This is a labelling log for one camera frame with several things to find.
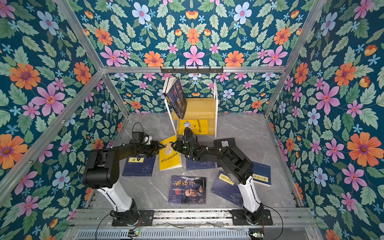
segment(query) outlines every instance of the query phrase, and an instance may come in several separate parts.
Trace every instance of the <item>orange flower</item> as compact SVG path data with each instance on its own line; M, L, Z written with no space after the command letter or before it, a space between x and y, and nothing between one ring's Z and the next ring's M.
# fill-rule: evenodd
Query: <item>orange flower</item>
M28 150L26 144L22 144L24 139L16 136L12 139L11 134L0 135L0 164L3 169L12 168Z
M353 66L353 63L348 63L345 65L340 66L340 69L337 69L336 71L336 77L335 82L337 82L337 85L341 86L347 86L349 84L349 81L352 81L355 77L356 67Z
M122 122L120 122L120 123L118 124L118 132L120 132L121 127L122 127Z
M256 101L256 102L253 102L251 107L252 108L256 108L258 109L259 107L261 107L263 105L263 103L261 101Z
M297 17L297 15L299 15L299 10L295 10L295 11L293 11L292 13L291 13L291 18L295 18L295 17Z
M331 229L327 229L325 231L325 237L327 240L340 240L339 236L335 234L335 232Z
M149 51L149 54L146 53L144 55L144 62L148 64L148 67L162 67L164 66L164 59L161 58L159 53L155 53L154 51Z
M358 164L366 167L368 164L373 167L379 164L377 158L384 157L384 150L377 148L381 142L377 137L369 139L371 135L367 132L361 132L360 137L356 133L351 136L352 142L348 142L347 148L351 150L349 156L352 160L358 160Z
M225 58L227 67L240 67L244 63L244 54L239 53L239 51L234 51L233 53L228 53L228 57Z
M295 147L295 143L292 139L288 138L286 141L286 144L288 151L292 152L293 148Z
M134 109L141 109L141 103L138 103L137 101L132 101L131 105Z
M308 64L301 63L300 66L297 67L295 73L295 82L301 85L307 79L308 74Z
M95 143L93 144L93 149L103 149L104 147L104 141L99 138L99 139L96 139Z
M17 68L12 67L9 71L12 73L9 75L11 81L16 82L15 85L19 88L25 87L25 89L31 90L41 81L41 78L38 77L40 73L29 64L25 66L24 63L18 63Z
M187 11L185 12L185 15L187 16L187 19L197 19L197 17L199 16L199 12L197 11Z
M85 190L85 196L84 196L84 201L87 201L88 200L88 198L89 198L89 195L91 194L91 192L92 192L92 188L90 188L90 187L87 187L87 190Z
M212 33L211 33L211 30L209 30L209 29L205 29L204 30L204 35L205 36L209 36L209 35L211 35Z
M112 45L112 37L111 34L108 31L105 31L103 28L96 29L95 36L98 38L99 42L103 43L104 45Z
M58 221L59 221L58 218L53 219L52 222L49 224L49 227L50 228L56 227Z
M85 15L86 15L89 19L93 19L93 13L91 13L90 11L85 11L84 13L85 13Z
M77 81L82 84L86 84L91 78L91 73L89 72L89 67L86 66L83 62L76 63L74 65L76 68L73 69L74 74L76 74Z
M291 29L290 28L282 28L281 31L277 31L276 36L273 38L275 41L275 44L283 45L286 41L288 41L288 38L291 36Z
M181 36L181 29L177 29L176 31L175 31L175 35L176 36Z
M189 30L189 33L187 33L187 38L188 38L187 40L192 45L196 45L196 43L200 41L199 37L200 37L200 34L197 32L195 28L191 28Z
M376 45L368 45L368 47L365 48L364 54L366 56L374 54L378 50L378 47Z
M371 81L369 80L368 76L363 77L362 79L360 79L360 82L359 82L360 86L362 86L363 88L369 87L370 83Z
M299 187L298 183L295 183L295 185L296 185L297 191L299 192L300 198L303 200L304 199L303 190L301 189L301 187Z

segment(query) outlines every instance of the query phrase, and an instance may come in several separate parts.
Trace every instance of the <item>flower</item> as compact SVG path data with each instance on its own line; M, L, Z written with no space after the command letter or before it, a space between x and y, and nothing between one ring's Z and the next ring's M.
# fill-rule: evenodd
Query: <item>flower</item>
M40 107L39 106L33 106L33 103L28 103L28 106L24 105L22 108L25 110L23 113L24 116L30 116L31 119L35 118L35 115L40 115L40 112L37 111Z
M319 121L317 121L320 118L320 113L316 113L316 108L312 108L312 111L308 111L307 116L309 117L308 123L317 125Z
M301 87L297 88L295 87L295 91L292 93L293 101L300 102L300 97L303 96L303 93L301 93Z
M161 57L159 53L155 53L154 51L149 51L149 53L145 54L144 62L148 64L148 67L162 67L164 66L164 59Z
M152 82L152 79L156 79L154 73L143 73L143 78L148 79L148 81Z
M328 30L333 30L335 27L335 19L337 18L337 12L334 12L333 14L328 13L328 15L325 17L325 22L321 25L320 30L323 31L323 36L327 35Z
M205 29L204 30L204 35L205 36L210 36L212 33L211 33L211 30L209 30L209 29Z
M131 106L132 106L134 109L141 109L141 103L138 103L137 101L132 101L132 102L131 102Z
M142 81L140 81L139 82L139 87L145 90L145 89L147 89L148 85L147 85L146 82L143 83Z
M9 71L12 73L9 76L11 81L16 82L15 85L19 88L25 87L25 89L31 90L41 81L41 78L38 77L40 73L29 64L25 66L24 63L18 63L17 68L12 67Z
M244 83L244 85L243 85L243 87L245 87L245 89L247 89L247 88L251 88L252 87L252 82L249 80L248 82L246 81L245 83Z
M107 65L108 66L112 66L113 64L115 64L116 67L120 67L120 63L126 63L126 61L122 58L119 58L120 57L120 51L119 50L114 50L113 53L112 53L112 50L107 47L107 46L104 46L104 50L106 51L105 52L101 52L100 55L104 58L108 58L107 60Z
M255 101L255 102L252 103L251 107L258 109L262 105L263 105L263 103L261 101Z
M312 147L312 152L315 152L316 154L319 153L319 150L321 151L320 141L312 140L312 143L310 143L310 146Z
M52 186L54 187L57 186L59 189L62 189L64 187L64 184L68 183L71 180L71 177L67 175L68 175L67 169L65 169L63 172L61 171L56 172L55 174L56 179L53 180Z
M47 87L48 92L41 87L37 87L37 92L42 97L34 97L32 98L31 102L35 105L44 105L41 109L41 112L43 113L43 116L48 116L51 113L51 109L56 113L59 114L64 109L64 104L59 102L60 100L63 100L65 97L64 93L56 93L55 86L50 83Z
M169 47L168 47L168 50L169 50L169 53L174 53L174 54L176 54L176 51L178 51L179 49L178 48L176 48L176 44L169 44Z
M276 76L275 73L264 73L262 75L262 78L265 78L266 81L269 81L269 79L274 78Z
M187 11L185 12L185 15L187 16L187 19L197 19L198 15L199 15L199 12L197 11Z
M133 4L135 10L132 10L132 16L135 18L139 18L139 23L144 25L145 21L149 22L151 17L148 13L148 7L146 5L140 5L138 2Z
M76 74L77 81L85 85L91 79L89 67L86 66L83 62L75 63L74 66L76 68L73 69L73 73Z
M40 26L44 30L49 30L49 32L55 36L56 30L59 29L57 22L53 21L52 15L49 12L45 12L45 15L42 11L37 11L37 16L41 19L39 22Z
M159 97L161 97L161 99L165 99L165 96L163 94L163 89L159 89L159 92L156 93Z
M103 113L110 113L111 105L108 103L108 101L105 101L101 104L103 107Z
M231 73L222 73L220 75L217 75L216 79L220 79L220 82L223 82L224 80L229 79L229 77L228 77L229 75L231 75Z
M61 154L62 155L64 155L64 154L66 154L67 152L70 152L71 150L70 150L70 147L72 146L72 144L70 144L68 141L66 141L66 142L61 142L60 143L60 146L61 147L59 147L59 151L61 151Z
M188 52L183 53L184 57L189 58L185 64L187 66L192 65L192 64L193 64L193 66L196 66L196 64L197 65L203 65L203 61L200 58L204 57L205 53L203 53L203 52L198 53L196 46L192 46L190 48L190 51L191 51L191 53L188 53Z
M288 138L285 143L285 146L287 147L288 151L292 152L295 147L295 143L293 142L292 139Z
M235 78L238 79L239 81L241 81L243 78L247 78L246 74L247 73L235 73L236 76Z
M240 67L244 63L244 54L239 53L239 51L234 51L233 53L228 53L228 57L225 58L227 67Z
M351 211L352 209L354 211L357 211L357 207L355 206L358 201L356 199L351 199L351 194L347 192L347 195L344 193L341 194L341 197L343 200L341 200L341 203L347 206L348 211Z
M249 2L243 3L243 6L238 4L235 7L235 12L237 12L233 16L233 20L238 21L240 20L240 24L245 24L246 18L249 18L252 15L252 10L248 9L249 8Z
M316 84L314 85L316 87L316 90L323 89L323 85L325 84L324 78L321 77L320 79L316 80Z
M60 89L60 91L64 91L64 88L67 86L64 84L64 80L62 78L61 79L55 78L55 81L52 83L53 85L56 86L56 90Z
M301 189L301 187L299 187L299 184L297 182L295 183L295 186L296 186L297 191L299 192L300 198L303 200L304 199L303 190Z
M301 85L307 79L307 74L308 74L308 64L307 63L301 63L296 68L295 82L297 84Z
M102 44L108 46L112 45L113 39L111 37L111 34L108 31L105 31L103 28L96 28L95 30L95 36L98 38L99 42Z
M362 111L360 109L363 107L363 104L362 103L358 104L357 100L353 101L353 105L352 104L348 104L347 107L349 108L347 113L348 114L352 114L353 118L356 117L356 113L359 114L359 115L362 114Z
M352 142L348 142L347 149L351 150L349 156L352 160L358 160L358 164L366 167L367 162L371 167L379 164L376 158L382 159L384 157L384 150L377 148L381 146L381 142L377 137L371 138L367 132L361 132L360 136L354 134L351 136Z
M268 50L262 49L260 52L257 53L257 58L264 59L264 57L268 56Z
M276 51L273 51L272 49L268 50L268 58L265 58L263 60L263 63L269 63L268 66L274 66L283 64L283 61L280 58L285 57L288 52L281 52L283 50L283 46L280 45L277 47Z
M23 189L24 189L24 186L25 187L33 187L34 186L34 183L32 180L30 180L31 178L34 178L36 177L37 175L37 171L33 171L33 172L30 172L28 173L27 175L25 175L19 182L19 184L16 186L15 188L15 194L16 195L19 195Z
M175 35L176 35L176 36L181 36L181 34L182 34L181 29L177 29L177 30L175 31Z
M359 190L359 185L361 185L362 187L368 186L367 183L360 178L364 175L364 170L358 169L355 171L355 167L351 163L348 165L348 169L349 171L345 168L342 169L344 175L347 176L346 178L344 178L344 182L346 184L351 184L352 182L352 187L355 191Z
M348 63L347 65L344 63L340 66L340 69L337 69L337 76L335 77L335 82L337 82L337 85L347 86L349 84L349 81L352 81L354 79L356 67L352 65L353 63Z
M19 203L18 207L20 209L19 217L25 213L26 216L31 215L32 209L35 209L39 206L39 204L35 203L39 200L39 197L34 197L32 199L32 196L29 195L26 197L25 202Z
M369 55L372 55L374 54L379 48L376 47L376 45L368 45L366 48L365 48L365 51L364 51L364 54L366 56L369 56Z
M284 113L286 106L287 106L287 104L285 102L281 101L281 103L279 105L279 113Z
M230 99L231 96L233 96L233 95L235 95L235 93L233 92L232 89L224 90L224 92L223 92L223 97L227 98L227 99Z
M369 80L368 76L363 77L362 79L360 79L360 82L359 82L360 86L363 88L369 87L370 83L371 81Z
M94 114L95 110L92 109L92 107L87 107L87 108L85 108L84 110L85 110L85 112L86 112L86 115L87 115L89 118L95 116L95 114Z
M58 221L59 221L58 218L53 219L52 222L49 224L49 227L50 228L56 227Z
M288 41L288 38L291 36L290 28L282 28L280 31L277 31L276 36L273 38L275 44L283 45Z
M197 32L195 28L191 28L187 33L187 38L188 38L187 40L192 45L196 45L196 43L200 41L199 37L200 37L200 34Z
M339 236L336 235L332 229L326 230L325 237L327 238L327 240L340 240Z
M367 11L375 6L375 4L371 2L371 0L361 0L360 4L361 6L357 6L353 10L355 13L357 13L355 15L354 20L358 19L359 17L365 18L365 15L367 15Z
M299 15L299 10L295 10L295 11L293 11L292 13L291 13L291 18L296 18L297 17L297 15Z
M325 146L329 149L325 153L327 156L332 156L333 162L337 162L337 157L340 159L344 159L344 154L341 153L341 150L344 149L344 144L338 144L336 145L336 139L332 139L331 141L332 144L329 142L325 143Z
M323 173L323 169L321 167L317 168L317 170L314 170L313 175L316 177L314 181L317 185L319 185L320 183L323 187L327 185L325 181L328 180L328 176L327 174Z
M211 44L211 48L209 50L212 52L212 54L214 54L218 53L219 49L220 47L217 45L217 43L215 43L215 45Z
M125 60L127 59L131 59L131 53L130 52L127 52L126 49L124 50L120 50L120 57L124 57Z
M52 157L52 152L49 151L52 148L53 148L53 144L52 143L48 144L48 146L46 147L45 151L39 156L39 162L44 162L45 156Z
M164 4L165 6L167 5L168 2L172 3L173 0L163 0L163 4Z
M293 87L293 77L288 77L287 80L285 80L285 90L288 90L288 92L291 90L291 87Z
M331 90L329 90L329 84L325 83L323 87L323 93L316 93L316 98L318 100L321 100L317 103L316 109L322 109L324 107L324 113L328 115L331 112L331 106L339 106L340 101L337 98L333 98L333 96L337 95L339 92L338 86L333 87Z

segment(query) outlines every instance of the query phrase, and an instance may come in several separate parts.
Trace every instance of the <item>standing book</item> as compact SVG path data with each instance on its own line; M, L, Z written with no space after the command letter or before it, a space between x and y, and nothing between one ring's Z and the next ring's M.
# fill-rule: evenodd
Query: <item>standing book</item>
M127 161L125 162L124 170L121 175L124 177L152 177L155 160L155 157L141 157L140 159L137 157L127 157Z
M177 136L173 135L163 141L160 141L165 148L159 151L159 169L173 169L182 166L181 154L172 149L172 143L176 142Z
M208 119L180 120L179 135L183 135L186 127L190 128L194 134L208 134Z
M170 103L176 115L183 119L187 109L187 100L183 92L179 78L167 78L164 82L163 94Z
M243 206L243 197L239 187L232 182L224 171L220 171L212 185L211 192L238 205Z
M270 187L271 186L271 166L253 162L253 181Z
M173 175L170 180L168 204L205 204L207 179Z

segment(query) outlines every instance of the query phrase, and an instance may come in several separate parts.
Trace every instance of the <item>book on shelf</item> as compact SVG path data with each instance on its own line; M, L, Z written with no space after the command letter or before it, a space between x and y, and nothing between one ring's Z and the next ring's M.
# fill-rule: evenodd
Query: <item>book on shelf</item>
M209 168L216 168L216 163L207 161L207 162L194 162L190 158L185 158L185 167L187 168L187 171L190 170L199 170L199 169L209 169Z
M207 179L173 175L170 180L168 204L205 204Z
M253 162L253 181L270 187L271 186L271 166Z
M208 119L180 120L179 135L183 135L186 127L190 128L194 134L208 134Z
M159 151L159 169L173 169L182 166L181 154L172 149L172 143L176 142L177 136L173 135L163 141L160 141L165 148Z
M175 77L167 78L164 81L163 94L176 115L183 119L187 109L187 100L185 99L180 79Z
M155 157L127 157L122 176L152 177Z
M220 171L217 174L211 192L239 207L243 206L243 197L241 196L239 187L229 179L224 171Z
M215 139L214 146L217 148L236 146L235 138L229 137L229 138Z

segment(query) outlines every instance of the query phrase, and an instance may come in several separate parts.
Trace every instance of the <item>gray marble surface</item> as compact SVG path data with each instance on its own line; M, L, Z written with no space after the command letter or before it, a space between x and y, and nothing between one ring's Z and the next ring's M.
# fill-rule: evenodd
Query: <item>gray marble surface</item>
M131 139L132 126L135 122L142 124L144 132L151 135L153 140L161 141L174 134L168 114L131 114L128 127L122 137L122 142ZM139 124L135 129L141 130ZM272 185L270 187L255 184L257 194L265 205L271 207L294 207L295 201L287 185L281 164L274 149L274 143L269 136L265 119L260 114L219 114L217 139L234 137L236 145L252 161L271 166ZM198 136L199 144L213 146L214 136ZM152 177L122 177L121 184L137 203L139 209L159 208L236 208L237 205L213 194L210 188L214 178L222 168L187 171L185 157L182 156L183 166L176 169L159 171L159 161L155 162ZM120 173L125 161L120 161ZM172 175L197 176L207 178L206 205L169 205L167 198ZM91 207L96 209L112 209L112 206L97 192Z

